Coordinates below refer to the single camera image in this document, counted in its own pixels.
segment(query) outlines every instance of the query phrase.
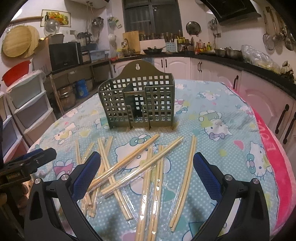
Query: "light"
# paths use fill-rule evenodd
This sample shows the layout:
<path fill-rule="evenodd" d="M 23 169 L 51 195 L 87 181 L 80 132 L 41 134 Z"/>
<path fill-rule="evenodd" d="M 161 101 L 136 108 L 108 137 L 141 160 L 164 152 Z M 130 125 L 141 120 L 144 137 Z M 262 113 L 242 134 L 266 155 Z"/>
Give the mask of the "light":
<path fill-rule="evenodd" d="M 16 19 L 22 13 L 22 9 L 19 9 L 17 13 L 13 16 L 12 20 Z"/>

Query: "window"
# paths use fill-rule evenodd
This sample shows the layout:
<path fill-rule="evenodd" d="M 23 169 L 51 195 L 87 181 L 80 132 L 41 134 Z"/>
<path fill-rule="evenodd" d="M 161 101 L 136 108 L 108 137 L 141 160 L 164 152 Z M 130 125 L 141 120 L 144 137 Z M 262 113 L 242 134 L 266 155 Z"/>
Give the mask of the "window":
<path fill-rule="evenodd" d="M 123 0 L 126 32 L 182 33 L 177 0 Z"/>

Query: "range hood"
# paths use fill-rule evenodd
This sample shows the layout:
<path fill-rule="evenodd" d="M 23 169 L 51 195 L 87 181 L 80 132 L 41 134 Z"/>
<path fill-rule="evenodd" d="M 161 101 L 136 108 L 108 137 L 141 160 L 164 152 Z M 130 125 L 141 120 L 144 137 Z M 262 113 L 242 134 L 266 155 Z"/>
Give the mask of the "range hood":
<path fill-rule="evenodd" d="M 215 15 L 220 25 L 226 25 L 243 19 L 260 18 L 252 0 L 195 0 L 205 4 Z"/>

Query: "light blue container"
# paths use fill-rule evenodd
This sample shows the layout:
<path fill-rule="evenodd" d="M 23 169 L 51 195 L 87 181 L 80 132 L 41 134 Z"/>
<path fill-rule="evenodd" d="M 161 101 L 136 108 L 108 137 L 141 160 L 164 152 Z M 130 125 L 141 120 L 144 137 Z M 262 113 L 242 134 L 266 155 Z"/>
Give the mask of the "light blue container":
<path fill-rule="evenodd" d="M 89 92 L 87 91 L 85 79 L 79 80 L 75 84 L 76 87 L 76 96 L 78 99 L 87 97 Z"/>

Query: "red plastic bowl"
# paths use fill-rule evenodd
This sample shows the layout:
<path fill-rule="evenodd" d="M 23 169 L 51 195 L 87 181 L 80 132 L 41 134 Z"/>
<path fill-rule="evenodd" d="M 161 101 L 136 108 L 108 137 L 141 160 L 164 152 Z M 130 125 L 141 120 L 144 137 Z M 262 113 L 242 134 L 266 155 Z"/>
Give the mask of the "red plastic bowl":
<path fill-rule="evenodd" d="M 21 62 L 16 66 L 13 66 L 10 70 L 8 70 L 2 77 L 2 81 L 4 81 L 5 85 L 9 87 L 13 82 L 29 73 L 29 64 L 31 62 L 29 60 Z"/>

